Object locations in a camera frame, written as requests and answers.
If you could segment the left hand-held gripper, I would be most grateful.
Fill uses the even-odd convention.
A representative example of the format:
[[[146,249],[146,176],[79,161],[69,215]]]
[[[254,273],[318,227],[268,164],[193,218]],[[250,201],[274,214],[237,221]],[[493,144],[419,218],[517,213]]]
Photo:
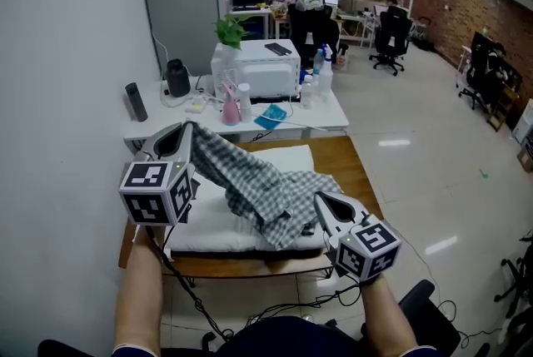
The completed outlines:
[[[195,196],[193,132],[192,121],[165,127],[136,153],[119,187],[131,223],[174,226],[187,221]]]

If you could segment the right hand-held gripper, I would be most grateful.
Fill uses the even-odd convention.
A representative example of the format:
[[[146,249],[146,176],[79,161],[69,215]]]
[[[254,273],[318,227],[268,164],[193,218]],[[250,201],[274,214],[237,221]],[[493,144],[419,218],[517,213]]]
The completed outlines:
[[[357,199],[318,191],[313,204],[321,228],[336,251],[336,268],[367,283],[394,265],[401,240]]]

